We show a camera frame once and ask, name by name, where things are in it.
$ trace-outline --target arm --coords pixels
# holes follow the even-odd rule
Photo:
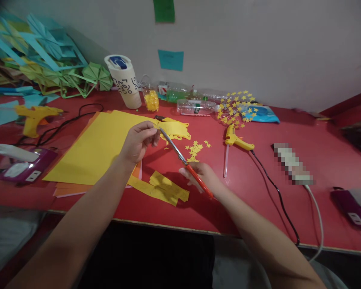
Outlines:
[[[252,253],[266,270],[273,288],[325,288],[309,262],[293,242],[267,219],[232,193],[204,163],[189,163],[221,202]],[[197,185],[184,169],[179,172]]]
[[[132,127],[104,176],[68,211],[7,288],[71,288],[111,222],[135,165],[158,141],[151,122]]]

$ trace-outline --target white power strip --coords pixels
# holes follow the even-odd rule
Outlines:
[[[324,246],[324,228],[322,225],[320,209],[309,187],[309,185],[312,185],[314,183],[313,176],[310,175],[309,171],[306,171],[304,169],[302,162],[300,162],[299,158],[296,157],[296,154],[293,152],[292,148],[289,147],[289,144],[275,143],[274,153],[278,157],[278,160],[281,161],[282,165],[285,168],[285,171],[288,171],[293,184],[303,185],[305,189],[308,191],[309,195],[312,197],[314,204],[316,206],[318,219],[320,222],[321,242],[320,242],[320,246],[318,247],[317,253],[309,260],[309,262],[312,262],[321,253]]]

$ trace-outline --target blue lid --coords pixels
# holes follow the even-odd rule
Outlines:
[[[126,62],[120,56],[111,56],[110,60],[112,63],[119,65],[121,69],[127,68]]]

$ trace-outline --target glue gun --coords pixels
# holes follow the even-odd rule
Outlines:
[[[236,136],[234,124],[229,125],[229,127],[227,128],[225,144],[229,146],[237,145],[247,151],[251,151],[254,149],[253,144],[248,144],[247,142],[244,142]]]
[[[15,106],[15,111],[18,115],[26,117],[23,135],[30,138],[39,136],[36,128],[45,117],[61,115],[64,112],[64,110],[48,106],[33,106],[31,109],[27,109],[26,106]]]
[[[253,144],[248,144],[247,142],[244,142],[241,140],[241,138],[237,137],[235,134],[235,128],[234,124],[229,125],[226,132],[226,156],[225,156],[225,167],[223,170],[223,177],[226,178],[227,175],[227,162],[229,160],[229,147],[232,145],[237,145],[247,151],[252,151],[254,149]]]

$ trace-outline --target scissor blade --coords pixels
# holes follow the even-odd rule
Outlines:
[[[181,154],[181,152],[178,150],[178,148],[176,147],[176,145],[174,145],[174,143],[172,142],[172,140],[168,137],[168,135],[164,132],[163,128],[159,128],[160,132],[163,134],[164,138],[166,139],[166,141],[168,141],[168,143],[172,146],[173,150],[177,153],[178,157],[180,158],[180,160],[187,165],[186,159],[184,158],[184,156]]]

